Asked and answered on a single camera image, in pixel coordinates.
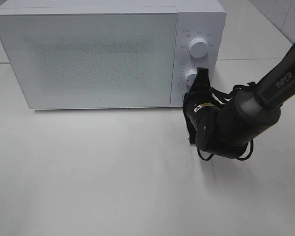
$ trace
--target white table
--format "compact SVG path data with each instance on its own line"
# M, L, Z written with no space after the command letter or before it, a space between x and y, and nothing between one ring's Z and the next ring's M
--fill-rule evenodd
M248 1L222 3L213 86L229 91L291 44ZM181 109L35 112L2 63L0 236L295 236L295 97L251 159L203 162Z

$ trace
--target microwave door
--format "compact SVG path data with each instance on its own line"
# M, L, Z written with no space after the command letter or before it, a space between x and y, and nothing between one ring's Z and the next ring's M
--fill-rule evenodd
M176 13L0 16L32 109L168 107Z

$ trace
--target robotic arm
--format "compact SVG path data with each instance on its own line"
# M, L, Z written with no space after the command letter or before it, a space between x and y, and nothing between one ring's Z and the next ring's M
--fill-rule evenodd
M203 160L210 160L214 154L247 160L253 152L253 139L276 124L280 107L294 94L295 43L258 83L236 85L229 94L212 88L208 69L198 68L183 104L189 142L196 144ZM241 158L249 143L249 154ZM201 150L211 155L204 159Z

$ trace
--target microwave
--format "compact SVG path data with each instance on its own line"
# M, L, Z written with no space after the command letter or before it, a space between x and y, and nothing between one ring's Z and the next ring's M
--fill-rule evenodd
M181 107L225 19L217 0L7 0L0 40L31 109Z

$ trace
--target black cable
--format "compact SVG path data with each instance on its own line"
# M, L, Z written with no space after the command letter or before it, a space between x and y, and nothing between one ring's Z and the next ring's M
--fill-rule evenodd
M250 141L250 150L249 150L248 155L246 157L244 157L244 158L237 157L236 159L239 160L239 161L248 160L251 157L253 151L254 151L254 141L251 140Z
M198 152L198 155L199 155L199 157L200 157L202 160L204 160L204 161L209 161L209 160L211 160L211 159L212 159L212 157L214 156L214 154L211 154L210 156L208 156L208 158L207 158L207 159L204 159L204 158L203 158L203 156L201 155L201 153L200 153L200 150L199 150L199 149L197 149L197 152Z
M210 92L213 93L215 95L215 97L217 97L218 100L220 100L222 103L227 103L228 100L232 99L236 93L239 91L239 90L245 90L245 91L250 91L250 90L253 90L255 89L256 87L256 83L255 82L249 82L248 85L235 85L233 87L233 90L230 92L230 93L224 93L224 92L221 92L219 90L216 90L215 88L211 87L210 88Z

